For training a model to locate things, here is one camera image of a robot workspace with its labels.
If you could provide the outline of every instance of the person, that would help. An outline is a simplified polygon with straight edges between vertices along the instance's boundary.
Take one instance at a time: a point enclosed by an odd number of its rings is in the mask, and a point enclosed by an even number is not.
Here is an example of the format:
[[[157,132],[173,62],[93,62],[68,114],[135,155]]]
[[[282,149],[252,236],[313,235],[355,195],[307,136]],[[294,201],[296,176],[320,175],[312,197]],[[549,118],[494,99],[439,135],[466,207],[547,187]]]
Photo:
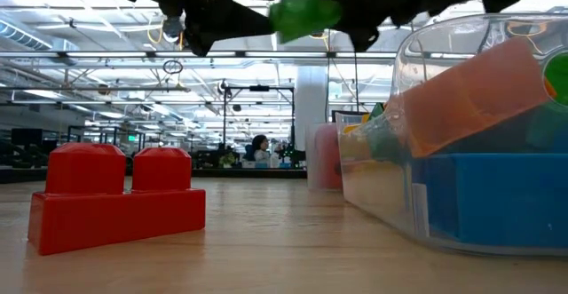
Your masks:
[[[255,162],[268,163],[270,153],[268,153],[266,149],[268,149],[268,138],[266,138],[265,135],[256,135],[252,139],[252,151],[254,153]]]

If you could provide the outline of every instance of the orange block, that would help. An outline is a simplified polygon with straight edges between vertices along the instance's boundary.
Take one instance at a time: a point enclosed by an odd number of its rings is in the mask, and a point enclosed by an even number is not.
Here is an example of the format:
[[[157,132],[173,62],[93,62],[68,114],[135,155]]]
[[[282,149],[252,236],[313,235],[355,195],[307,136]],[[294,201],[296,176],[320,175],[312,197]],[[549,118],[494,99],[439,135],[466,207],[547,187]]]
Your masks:
[[[548,100],[539,63],[519,37],[391,98],[389,107],[404,107],[401,139],[422,157]]]

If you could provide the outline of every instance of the wooden table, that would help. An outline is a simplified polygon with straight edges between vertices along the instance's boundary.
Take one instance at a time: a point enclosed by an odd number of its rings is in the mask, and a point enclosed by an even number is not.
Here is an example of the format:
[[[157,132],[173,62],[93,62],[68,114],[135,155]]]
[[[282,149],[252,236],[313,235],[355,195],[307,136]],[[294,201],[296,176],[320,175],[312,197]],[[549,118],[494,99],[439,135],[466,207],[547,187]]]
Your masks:
[[[430,250],[305,180],[193,186],[208,193],[206,231],[47,257],[26,239],[43,184],[0,186],[0,293],[568,293],[568,262]]]

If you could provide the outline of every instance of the desk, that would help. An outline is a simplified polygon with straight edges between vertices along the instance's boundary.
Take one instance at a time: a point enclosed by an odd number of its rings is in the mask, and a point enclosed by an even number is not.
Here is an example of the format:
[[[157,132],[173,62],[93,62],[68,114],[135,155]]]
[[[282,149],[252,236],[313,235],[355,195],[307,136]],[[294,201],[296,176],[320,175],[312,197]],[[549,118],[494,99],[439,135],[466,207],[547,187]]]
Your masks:
[[[26,242],[29,195],[43,184],[2,186],[0,292],[568,292],[568,262],[427,249],[341,194],[309,192],[305,180],[195,179],[193,186],[208,193],[206,231],[48,257]]]

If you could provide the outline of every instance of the blue block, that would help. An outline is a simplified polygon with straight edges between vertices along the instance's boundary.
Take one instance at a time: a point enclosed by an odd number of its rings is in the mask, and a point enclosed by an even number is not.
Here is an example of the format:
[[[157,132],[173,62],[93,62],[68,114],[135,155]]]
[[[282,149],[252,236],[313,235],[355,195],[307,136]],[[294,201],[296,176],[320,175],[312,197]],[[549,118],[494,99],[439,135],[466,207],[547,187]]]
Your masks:
[[[460,242],[568,247],[568,154],[450,154],[415,160],[430,228]]]

